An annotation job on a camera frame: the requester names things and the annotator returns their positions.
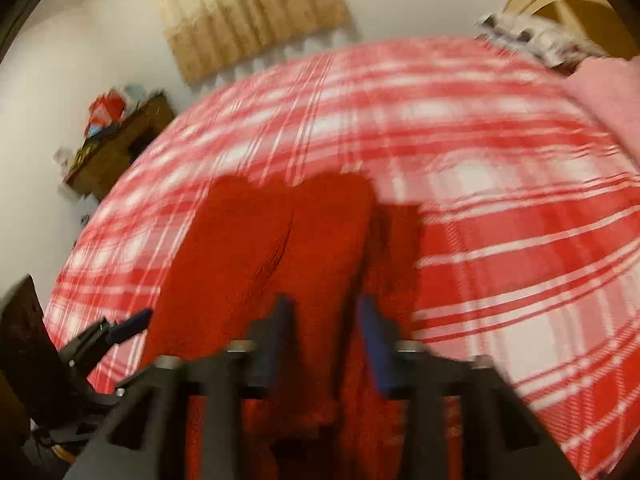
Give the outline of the red knit sweater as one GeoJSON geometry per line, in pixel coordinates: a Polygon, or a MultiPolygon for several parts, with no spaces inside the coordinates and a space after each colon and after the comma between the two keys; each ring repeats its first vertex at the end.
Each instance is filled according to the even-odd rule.
{"type": "Polygon", "coordinates": [[[375,388],[357,301],[373,296],[408,336],[420,239],[418,206],[381,202],[361,174],[324,172],[296,185],[219,178],[160,288],[141,361],[210,356],[285,296],[295,330],[268,396],[242,405],[242,471],[393,479],[404,408],[375,388]]]}

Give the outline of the red white plaid bedsheet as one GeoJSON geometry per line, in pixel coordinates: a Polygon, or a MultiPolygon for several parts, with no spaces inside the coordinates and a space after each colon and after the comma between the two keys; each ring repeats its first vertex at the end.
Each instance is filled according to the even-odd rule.
{"type": "Polygon", "coordinates": [[[154,304],[213,178],[335,168],[421,207],[416,338],[492,356],[582,478],[609,471],[639,429],[639,170],[558,76],[480,40],[322,53],[198,100],[81,232],[52,340],[154,304]]]}

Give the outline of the brown wooden desk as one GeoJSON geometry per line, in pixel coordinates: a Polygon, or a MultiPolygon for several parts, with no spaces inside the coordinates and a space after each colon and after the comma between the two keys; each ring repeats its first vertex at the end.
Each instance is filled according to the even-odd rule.
{"type": "Polygon", "coordinates": [[[99,202],[134,161],[174,120],[165,92],[155,92],[119,124],[87,140],[63,183],[79,196],[99,202]]]}

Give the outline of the red box on desk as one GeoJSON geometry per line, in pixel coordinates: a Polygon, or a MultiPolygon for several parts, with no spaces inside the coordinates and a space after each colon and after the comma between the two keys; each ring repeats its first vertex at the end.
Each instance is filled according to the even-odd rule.
{"type": "Polygon", "coordinates": [[[126,101],[117,90],[98,96],[89,106],[89,118],[85,128],[88,138],[104,128],[119,122],[125,115],[126,101]]]}

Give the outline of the beige window curtain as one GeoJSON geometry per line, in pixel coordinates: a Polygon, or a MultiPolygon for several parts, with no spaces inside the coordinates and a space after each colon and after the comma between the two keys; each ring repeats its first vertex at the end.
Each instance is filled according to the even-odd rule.
{"type": "Polygon", "coordinates": [[[184,82],[352,22],[345,0],[154,0],[184,82]]]}

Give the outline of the pink floral blanket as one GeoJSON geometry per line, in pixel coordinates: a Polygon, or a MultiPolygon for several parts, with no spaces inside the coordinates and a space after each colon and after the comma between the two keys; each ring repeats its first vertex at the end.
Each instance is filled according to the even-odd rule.
{"type": "Polygon", "coordinates": [[[563,82],[564,90],[607,126],[639,162],[639,58],[587,58],[563,82]]]}

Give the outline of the black white patterned pillow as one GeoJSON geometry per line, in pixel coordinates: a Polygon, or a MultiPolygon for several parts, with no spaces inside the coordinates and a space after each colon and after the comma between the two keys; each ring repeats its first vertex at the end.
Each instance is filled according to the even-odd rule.
{"type": "Polygon", "coordinates": [[[548,68],[575,66],[586,58],[607,58],[591,40],[561,24],[533,15],[491,13],[476,22],[480,36],[500,48],[521,52],[548,68]]]}

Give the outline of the cream wooden headboard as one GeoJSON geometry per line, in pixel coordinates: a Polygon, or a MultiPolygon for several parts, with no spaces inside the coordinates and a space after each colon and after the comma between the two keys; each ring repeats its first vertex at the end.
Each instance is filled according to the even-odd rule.
{"type": "Polygon", "coordinates": [[[639,54],[638,41],[608,0],[506,0],[503,11],[557,22],[614,58],[639,54]]]}

